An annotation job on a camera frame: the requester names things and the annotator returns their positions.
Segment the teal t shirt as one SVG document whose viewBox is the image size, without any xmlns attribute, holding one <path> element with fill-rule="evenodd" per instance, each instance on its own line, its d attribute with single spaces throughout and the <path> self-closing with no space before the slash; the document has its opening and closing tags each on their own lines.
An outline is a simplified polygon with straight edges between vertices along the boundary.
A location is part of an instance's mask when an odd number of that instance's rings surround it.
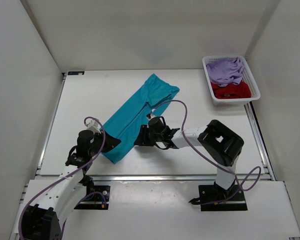
<svg viewBox="0 0 300 240">
<path fill-rule="evenodd" d="M 152 74 L 144 84 L 103 124 L 105 131 L 121 143 L 104 154 L 113 164 L 122 160 L 134 147 L 142 125 L 148 123 L 147 114 L 153 109 L 160 116 L 179 93 L 177 86 Z"/>
</svg>

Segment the lavender t shirt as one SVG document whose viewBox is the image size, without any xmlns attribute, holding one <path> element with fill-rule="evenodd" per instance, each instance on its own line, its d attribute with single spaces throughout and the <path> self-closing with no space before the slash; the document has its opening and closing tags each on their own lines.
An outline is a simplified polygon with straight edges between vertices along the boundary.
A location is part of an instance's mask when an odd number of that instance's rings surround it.
<svg viewBox="0 0 300 240">
<path fill-rule="evenodd" d="M 210 82 L 219 87 L 226 87 L 230 84 L 239 85 L 243 79 L 245 66 L 238 57 L 221 58 L 206 65 Z"/>
</svg>

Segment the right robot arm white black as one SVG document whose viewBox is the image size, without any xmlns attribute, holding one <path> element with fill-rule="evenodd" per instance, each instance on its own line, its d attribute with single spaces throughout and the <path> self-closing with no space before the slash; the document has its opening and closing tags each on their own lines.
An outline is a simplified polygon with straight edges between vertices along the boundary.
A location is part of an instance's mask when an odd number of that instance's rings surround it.
<svg viewBox="0 0 300 240">
<path fill-rule="evenodd" d="M 164 117 L 155 116 L 140 127 L 134 145 L 159 148 L 158 143 L 164 145 L 162 150 L 204 147 L 217 166 L 216 197 L 226 200 L 232 195 L 236 164 L 244 140 L 223 123 L 214 119 L 206 127 L 182 130 L 170 128 Z"/>
</svg>

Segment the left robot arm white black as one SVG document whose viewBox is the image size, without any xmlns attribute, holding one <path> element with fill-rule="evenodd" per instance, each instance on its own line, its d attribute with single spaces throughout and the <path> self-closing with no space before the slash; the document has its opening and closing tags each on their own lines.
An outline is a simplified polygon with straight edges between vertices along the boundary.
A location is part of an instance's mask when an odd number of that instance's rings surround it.
<svg viewBox="0 0 300 240">
<path fill-rule="evenodd" d="M 68 154 L 56 182 L 37 193 L 24 207 L 18 222 L 21 240 L 60 240 L 65 222 L 73 209 L 95 194 L 87 171 L 100 153 L 121 143 L 103 130 L 82 130 Z"/>
</svg>

